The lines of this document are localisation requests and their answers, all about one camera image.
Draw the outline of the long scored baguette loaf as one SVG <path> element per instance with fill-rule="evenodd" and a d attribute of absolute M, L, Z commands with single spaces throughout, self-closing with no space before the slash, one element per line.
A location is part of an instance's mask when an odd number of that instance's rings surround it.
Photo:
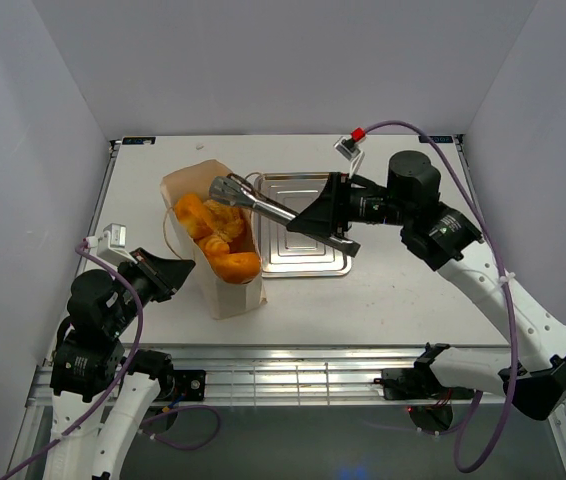
<path fill-rule="evenodd" d="M 230 253 L 208 260 L 215 274 L 230 284 L 249 283 L 261 271 L 260 258 L 254 252 Z"/>

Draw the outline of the metal serving tongs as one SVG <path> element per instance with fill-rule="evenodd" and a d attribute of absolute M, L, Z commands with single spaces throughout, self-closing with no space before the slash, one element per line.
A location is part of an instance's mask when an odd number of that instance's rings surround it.
<path fill-rule="evenodd" d="M 209 187 L 209 196 L 218 203 L 251 210 L 275 223 L 283 225 L 289 232 L 292 231 L 289 224 L 298 217 L 297 212 L 266 197 L 257 191 L 245 178 L 235 173 L 215 177 Z M 360 249 L 360 245 L 357 242 L 332 234 L 316 234 L 309 232 L 307 229 L 301 230 L 300 234 L 330 246 L 350 257 L 355 257 Z"/>

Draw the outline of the beige paper bag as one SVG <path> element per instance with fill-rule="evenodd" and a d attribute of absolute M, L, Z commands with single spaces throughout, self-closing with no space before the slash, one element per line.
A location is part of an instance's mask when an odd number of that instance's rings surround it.
<path fill-rule="evenodd" d="M 251 215 L 209 193 L 214 179 L 230 173 L 226 165 L 210 159 L 175 170 L 160 183 L 166 205 L 163 230 L 172 229 L 178 241 L 166 240 L 166 246 L 177 257 L 195 262 L 195 280 L 216 320 L 267 303 Z"/>

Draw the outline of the round smooth bun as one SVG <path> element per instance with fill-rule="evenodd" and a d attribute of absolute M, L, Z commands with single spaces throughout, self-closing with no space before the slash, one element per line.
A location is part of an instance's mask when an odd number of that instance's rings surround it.
<path fill-rule="evenodd" d="M 177 220 L 193 240 L 214 233 L 211 211 L 195 193 L 183 195 L 173 207 Z"/>

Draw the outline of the small croissant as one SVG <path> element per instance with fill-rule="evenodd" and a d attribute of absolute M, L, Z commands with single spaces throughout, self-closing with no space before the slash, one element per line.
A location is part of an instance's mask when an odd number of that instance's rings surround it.
<path fill-rule="evenodd" d="M 216 234 L 199 239 L 197 245 L 206 257 L 224 256 L 232 252 L 230 244 Z"/>

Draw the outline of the sugared flower bun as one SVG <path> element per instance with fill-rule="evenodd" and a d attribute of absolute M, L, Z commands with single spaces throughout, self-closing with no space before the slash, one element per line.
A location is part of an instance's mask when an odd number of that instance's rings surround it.
<path fill-rule="evenodd" d="M 212 199 L 204 201 L 203 206 L 209 212 L 209 227 L 224 241 L 231 243 L 245 233 L 245 222 L 239 208 Z"/>

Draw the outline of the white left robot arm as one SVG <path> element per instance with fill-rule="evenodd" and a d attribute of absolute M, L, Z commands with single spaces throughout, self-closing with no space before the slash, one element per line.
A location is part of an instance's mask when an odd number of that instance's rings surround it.
<path fill-rule="evenodd" d="M 151 403 L 168 397 L 168 355 L 125 348 L 121 334 L 141 325 L 147 304 L 170 300 L 195 267 L 142 248 L 117 267 L 103 260 L 72 282 L 52 364 L 53 447 L 47 479 L 117 479 Z"/>

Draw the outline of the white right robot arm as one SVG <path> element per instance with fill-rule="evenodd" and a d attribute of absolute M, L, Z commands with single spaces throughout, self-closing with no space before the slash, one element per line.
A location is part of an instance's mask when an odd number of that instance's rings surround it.
<path fill-rule="evenodd" d="M 441 201 L 440 180 L 439 170 L 418 151 L 390 158 L 386 186 L 332 172 L 319 197 L 287 229 L 355 254 L 357 244 L 344 236 L 351 224 L 399 227 L 408 251 L 463 293 L 518 353 L 430 344 L 412 368 L 386 386 L 404 398 L 437 397 L 446 389 L 461 388 L 494 395 L 512 392 L 517 410 L 545 420 L 566 400 L 566 325 L 513 273 L 498 270 L 479 229 Z"/>

